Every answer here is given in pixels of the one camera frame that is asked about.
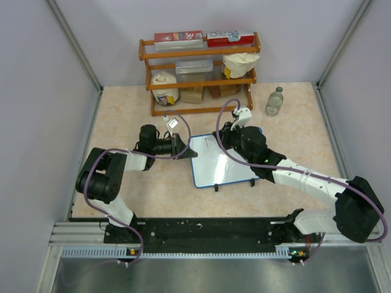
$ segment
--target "blue-framed whiteboard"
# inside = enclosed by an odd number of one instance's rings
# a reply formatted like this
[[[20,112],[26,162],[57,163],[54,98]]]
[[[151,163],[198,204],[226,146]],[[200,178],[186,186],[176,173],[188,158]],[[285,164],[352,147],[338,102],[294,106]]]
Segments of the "blue-framed whiteboard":
[[[224,154],[212,134],[192,136],[190,147],[198,153],[198,157],[191,158],[191,170],[196,188],[260,179],[250,167],[234,162]],[[228,153],[243,161],[234,150],[228,150]]]

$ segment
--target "clear plastic container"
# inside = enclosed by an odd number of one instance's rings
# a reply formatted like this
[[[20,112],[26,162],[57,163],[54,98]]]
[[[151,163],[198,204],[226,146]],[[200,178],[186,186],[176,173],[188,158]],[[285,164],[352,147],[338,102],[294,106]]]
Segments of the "clear plastic container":
[[[210,59],[197,61],[178,61],[175,63],[177,74],[201,73],[213,71],[213,61]]]

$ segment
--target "clear bottle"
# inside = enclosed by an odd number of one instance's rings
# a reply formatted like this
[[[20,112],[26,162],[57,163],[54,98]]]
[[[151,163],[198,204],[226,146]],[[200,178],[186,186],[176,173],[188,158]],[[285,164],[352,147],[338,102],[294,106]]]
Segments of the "clear bottle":
[[[271,95],[268,98],[268,103],[266,104],[266,114],[268,116],[276,116],[279,112],[281,105],[283,101],[282,96],[282,87],[276,88],[276,91],[274,93],[271,93]]]

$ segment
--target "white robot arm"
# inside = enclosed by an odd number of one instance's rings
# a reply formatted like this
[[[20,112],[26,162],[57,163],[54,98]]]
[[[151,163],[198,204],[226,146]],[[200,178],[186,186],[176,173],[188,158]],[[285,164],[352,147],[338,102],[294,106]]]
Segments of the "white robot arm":
[[[358,176],[353,180],[327,177],[300,166],[286,156],[270,150],[266,144],[266,137],[258,127],[246,127],[251,118],[248,108],[236,108],[232,115],[234,122],[226,122],[219,130],[219,138],[225,151],[234,149],[249,165],[253,165],[251,170],[258,177],[294,187],[329,206],[321,211],[296,210],[294,225],[303,235],[342,233],[352,241],[361,243],[368,239],[380,219],[379,214],[367,201],[348,188],[353,187],[363,192],[384,213],[367,180]],[[216,132],[213,132],[213,135],[217,139]]]

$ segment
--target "red and white box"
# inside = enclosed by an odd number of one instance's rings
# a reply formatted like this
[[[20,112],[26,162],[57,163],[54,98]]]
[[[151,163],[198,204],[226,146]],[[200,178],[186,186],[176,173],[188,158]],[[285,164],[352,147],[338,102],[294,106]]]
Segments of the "red and white box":
[[[162,32],[155,34],[156,51],[202,47],[202,31]]]
[[[209,32],[206,39],[208,47],[238,46],[253,44],[255,35],[250,31]]]

